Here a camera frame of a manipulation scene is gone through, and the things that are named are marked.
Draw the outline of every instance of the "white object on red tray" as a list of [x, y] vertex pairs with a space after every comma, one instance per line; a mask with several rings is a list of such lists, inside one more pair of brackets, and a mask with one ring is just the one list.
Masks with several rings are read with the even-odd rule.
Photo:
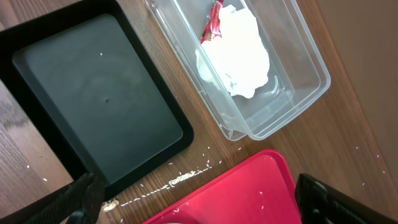
[[[201, 46], [231, 96], [252, 98], [256, 88], [268, 81], [269, 56], [259, 36], [256, 18], [249, 9], [213, 5]], [[197, 68], [206, 82], [215, 82], [205, 61], [196, 51]]]

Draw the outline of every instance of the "red wrapper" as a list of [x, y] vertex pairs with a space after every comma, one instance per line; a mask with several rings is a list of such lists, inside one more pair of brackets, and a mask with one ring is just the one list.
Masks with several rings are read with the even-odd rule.
[[200, 39], [202, 44], [204, 41], [210, 41], [215, 37], [222, 37], [220, 31], [220, 9], [223, 7], [224, 0], [216, 0], [210, 11], [210, 18], [205, 27], [205, 31]]

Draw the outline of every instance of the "black tray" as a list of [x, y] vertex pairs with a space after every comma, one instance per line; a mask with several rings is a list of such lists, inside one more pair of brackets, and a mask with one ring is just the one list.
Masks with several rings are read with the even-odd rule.
[[0, 78], [70, 175], [108, 200], [193, 141], [115, 0], [83, 0], [0, 33]]

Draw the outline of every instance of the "transparent plastic bin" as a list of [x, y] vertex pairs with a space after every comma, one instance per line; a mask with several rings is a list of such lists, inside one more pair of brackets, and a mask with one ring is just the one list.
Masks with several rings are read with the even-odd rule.
[[[252, 11], [269, 54], [269, 81], [257, 88], [251, 99], [229, 94], [200, 45], [214, 0], [146, 3], [215, 121], [232, 141], [245, 135], [265, 139], [307, 109], [330, 86], [328, 70], [295, 0], [224, 1], [224, 7], [232, 4], [236, 10], [246, 7]], [[196, 50], [215, 82], [201, 79]]]

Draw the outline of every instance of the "red tray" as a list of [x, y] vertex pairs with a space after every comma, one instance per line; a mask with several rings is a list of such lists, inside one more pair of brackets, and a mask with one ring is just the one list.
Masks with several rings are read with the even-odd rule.
[[285, 159], [263, 150], [144, 223], [301, 223]]

